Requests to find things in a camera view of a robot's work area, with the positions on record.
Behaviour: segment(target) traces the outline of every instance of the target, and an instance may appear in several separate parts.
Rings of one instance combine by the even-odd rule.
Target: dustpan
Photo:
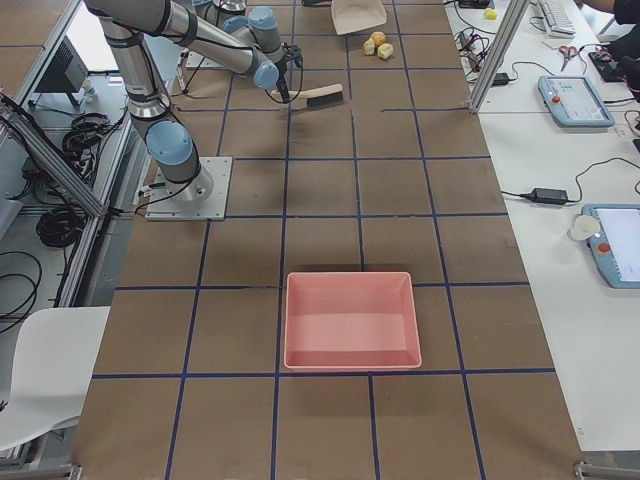
[[[387,23],[387,11],[380,0],[333,0],[331,16],[338,35]]]

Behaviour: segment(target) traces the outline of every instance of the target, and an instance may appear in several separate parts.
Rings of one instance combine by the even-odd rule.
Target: brush
[[[274,90],[271,92],[272,96],[280,97],[280,94]],[[324,107],[335,103],[342,102],[342,84],[336,83],[334,85],[327,85],[326,87],[313,88],[311,90],[292,90],[289,92],[291,98],[304,98],[307,100],[308,108]]]

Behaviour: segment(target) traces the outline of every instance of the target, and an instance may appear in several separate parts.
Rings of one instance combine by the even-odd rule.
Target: white table
[[[468,10],[458,9],[460,15],[470,24],[489,32],[496,32],[499,21],[507,8],[508,0],[494,0],[495,10],[498,13],[497,20],[486,20],[484,18],[484,10]],[[594,46],[586,47],[581,53],[584,62],[579,58],[574,58],[569,62],[564,72],[560,72],[563,57],[556,50],[561,45],[574,45],[581,47],[586,44],[598,43],[598,40],[591,31],[586,20],[580,13],[580,10],[573,0],[563,0],[565,11],[576,27],[576,36],[572,39],[549,38],[544,32],[537,30],[529,23],[529,19],[538,16],[535,7],[529,5],[524,17],[520,23],[520,27],[514,37],[509,49],[507,50],[502,66],[498,70],[509,75],[509,78],[515,78],[516,74],[512,71],[512,64],[515,62],[536,62],[553,74],[557,75],[587,75],[594,83],[603,100],[621,100],[630,98],[632,95],[623,83],[605,83],[600,78],[597,70],[587,56],[587,52],[593,51]],[[446,7],[447,16],[451,23],[451,30],[454,33],[466,28],[460,18],[456,15],[453,5]],[[487,35],[477,32],[493,40],[494,35]],[[535,65],[515,65],[518,73],[518,79],[510,82],[503,87],[493,87],[489,90],[487,97],[480,109],[482,113],[526,113],[526,112],[546,112],[547,107],[544,105],[542,98],[537,90],[537,81],[540,75],[547,75],[540,67]],[[628,108],[625,105],[610,106],[611,111],[624,111]]]
[[[622,113],[614,116],[624,123]],[[591,163],[621,156],[640,164],[626,127],[567,133],[548,113],[480,120],[500,185],[514,193],[549,187],[575,198],[574,177]],[[640,170],[616,161],[581,177],[578,206],[506,202],[583,451],[640,450],[640,290],[610,288],[586,243],[571,241],[566,231],[586,203],[640,203],[638,180]]]

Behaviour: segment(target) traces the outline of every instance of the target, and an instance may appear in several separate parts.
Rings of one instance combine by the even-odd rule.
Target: small container
[[[296,372],[407,370],[422,363],[406,272],[291,273],[284,364]]]
[[[85,103],[93,103],[93,97],[96,96],[96,89],[91,84],[91,80],[86,79],[82,83],[82,88],[84,88],[84,101]]]
[[[333,0],[331,17],[338,35],[387,23],[387,11],[380,0]]]

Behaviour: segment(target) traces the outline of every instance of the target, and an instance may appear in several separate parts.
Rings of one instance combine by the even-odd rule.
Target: blue joint cap
[[[147,148],[158,162],[177,166],[191,158],[193,141],[186,128],[165,120],[147,131]]]
[[[280,77],[278,67],[276,67],[271,60],[262,62],[256,73],[253,74],[253,83],[256,87],[267,90],[273,88]]]
[[[256,7],[249,13],[249,25],[258,30],[273,30],[278,27],[273,10],[266,6]]]
[[[231,18],[228,18],[222,24],[222,30],[224,31],[224,33],[228,33],[229,35],[231,35],[233,32],[236,32],[242,27],[245,27],[248,23],[249,21],[244,15],[235,15]]]

